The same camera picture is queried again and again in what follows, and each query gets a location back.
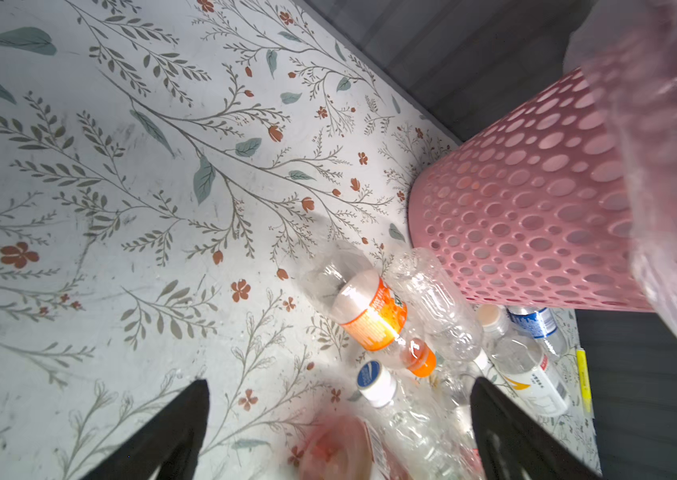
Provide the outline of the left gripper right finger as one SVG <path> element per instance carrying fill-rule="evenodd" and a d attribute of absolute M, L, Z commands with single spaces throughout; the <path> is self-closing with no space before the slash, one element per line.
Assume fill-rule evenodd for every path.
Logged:
<path fill-rule="evenodd" d="M 472 427 L 487 479 L 598 479 L 484 377 L 470 393 Z"/>

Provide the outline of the blue label clear bottle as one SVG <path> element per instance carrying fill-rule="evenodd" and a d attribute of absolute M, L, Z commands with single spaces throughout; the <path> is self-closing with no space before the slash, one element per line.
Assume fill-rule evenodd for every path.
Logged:
<path fill-rule="evenodd" d="M 520 331 L 532 337 L 554 360 L 569 351 L 569 344 L 547 307 L 508 306 L 511 322 Z"/>

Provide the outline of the white label bottle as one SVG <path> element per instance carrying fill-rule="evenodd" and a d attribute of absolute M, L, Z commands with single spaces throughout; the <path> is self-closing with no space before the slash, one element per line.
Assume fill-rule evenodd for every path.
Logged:
<path fill-rule="evenodd" d="M 571 397 L 541 346 L 511 326 L 503 307 L 480 305 L 476 318 L 483 329 L 483 349 L 510 389 L 533 413 L 562 416 L 570 408 Z"/>

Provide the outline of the red label clear bottle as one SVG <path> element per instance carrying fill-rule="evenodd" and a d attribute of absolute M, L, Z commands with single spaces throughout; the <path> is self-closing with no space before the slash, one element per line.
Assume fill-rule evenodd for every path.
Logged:
<path fill-rule="evenodd" d="M 412 476 L 367 420 L 342 415 L 310 437 L 298 478 L 392 480 Z"/>

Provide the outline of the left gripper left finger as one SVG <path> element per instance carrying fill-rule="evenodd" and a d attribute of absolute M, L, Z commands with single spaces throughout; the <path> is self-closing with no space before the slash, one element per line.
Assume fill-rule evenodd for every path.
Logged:
<path fill-rule="evenodd" d="M 210 390 L 196 380 L 86 474 L 88 479 L 192 479 L 208 428 Z"/>

